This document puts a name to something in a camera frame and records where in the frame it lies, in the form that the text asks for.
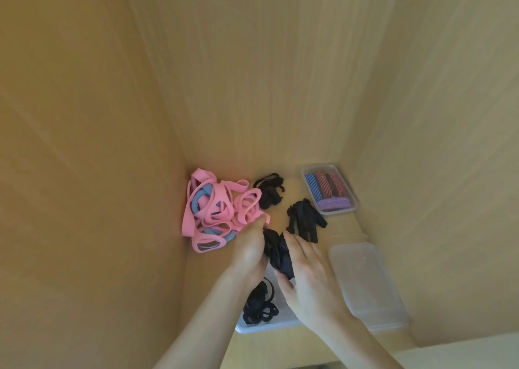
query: purple item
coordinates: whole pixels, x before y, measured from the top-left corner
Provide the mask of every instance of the purple item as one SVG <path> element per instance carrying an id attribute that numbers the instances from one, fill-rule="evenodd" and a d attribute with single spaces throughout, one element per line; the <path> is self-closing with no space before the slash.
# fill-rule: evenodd
<path id="1" fill-rule="evenodd" d="M 339 209 L 351 208 L 351 201 L 348 197 L 332 197 L 317 201 L 317 206 L 324 212 L 335 211 Z"/>

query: forearm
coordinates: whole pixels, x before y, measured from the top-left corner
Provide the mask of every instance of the forearm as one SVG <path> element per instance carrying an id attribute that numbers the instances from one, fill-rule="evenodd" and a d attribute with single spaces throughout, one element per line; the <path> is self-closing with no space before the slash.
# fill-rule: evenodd
<path id="1" fill-rule="evenodd" d="M 323 327 L 318 335 L 348 368 L 402 368 L 366 326 L 353 316 Z"/>
<path id="2" fill-rule="evenodd" d="M 155 369 L 219 368 L 251 289 L 239 269 L 227 268 Z"/>

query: black fabric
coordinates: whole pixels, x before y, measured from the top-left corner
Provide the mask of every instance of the black fabric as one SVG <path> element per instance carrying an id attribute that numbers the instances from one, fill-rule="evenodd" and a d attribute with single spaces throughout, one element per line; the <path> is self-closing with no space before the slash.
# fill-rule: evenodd
<path id="1" fill-rule="evenodd" d="M 270 259 L 272 268 L 277 269 L 282 274 L 287 275 L 290 280 L 294 277 L 294 269 L 292 268 L 292 260 L 290 259 L 289 248 L 283 233 L 278 234 L 274 230 L 263 230 L 265 238 L 265 248 L 263 253 Z"/>
<path id="2" fill-rule="evenodd" d="M 254 187 L 261 190 L 261 198 L 259 200 L 261 209 L 267 209 L 271 205 L 277 205 L 281 202 L 282 196 L 279 195 L 276 189 L 280 187 L 281 191 L 284 192 L 285 188 L 282 184 L 283 178 L 276 172 L 264 176 L 254 183 Z"/>
<path id="3" fill-rule="evenodd" d="M 323 216 L 312 206 L 307 198 L 291 205 L 287 210 L 290 221 L 287 231 L 295 234 L 295 226 L 297 225 L 297 235 L 308 242 L 317 243 L 316 225 L 325 228 L 328 223 Z"/>
<path id="4" fill-rule="evenodd" d="M 249 294 L 247 302 L 243 307 L 243 320 L 247 325 L 269 322 L 274 316 L 279 314 L 276 305 L 272 303 L 274 298 L 274 286 L 267 278 L 264 278 L 270 284 L 272 295 L 267 299 L 268 287 L 264 281 L 261 281 L 254 290 Z"/>

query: hand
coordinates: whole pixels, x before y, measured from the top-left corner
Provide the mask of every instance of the hand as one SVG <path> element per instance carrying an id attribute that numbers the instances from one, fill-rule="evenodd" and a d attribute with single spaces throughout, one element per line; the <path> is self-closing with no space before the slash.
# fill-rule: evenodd
<path id="1" fill-rule="evenodd" d="M 263 226 L 267 217 L 262 215 L 243 228 L 236 238 L 231 267 L 240 277 L 245 278 L 250 293 L 265 276 L 268 258 L 263 254 L 265 239 Z"/>
<path id="2" fill-rule="evenodd" d="M 283 232 L 289 248 L 296 285 L 276 271 L 279 287 L 297 318 L 321 336 L 336 323 L 354 320 L 328 262 L 315 243 Z"/>

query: container with striped items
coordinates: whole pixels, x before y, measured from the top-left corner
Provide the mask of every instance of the container with striped items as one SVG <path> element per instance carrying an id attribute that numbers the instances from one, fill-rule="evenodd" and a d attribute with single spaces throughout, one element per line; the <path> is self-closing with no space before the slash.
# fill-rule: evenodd
<path id="1" fill-rule="evenodd" d="M 359 208 L 355 196 L 334 165 L 305 167 L 301 173 L 315 208 L 322 215 L 350 212 Z"/>

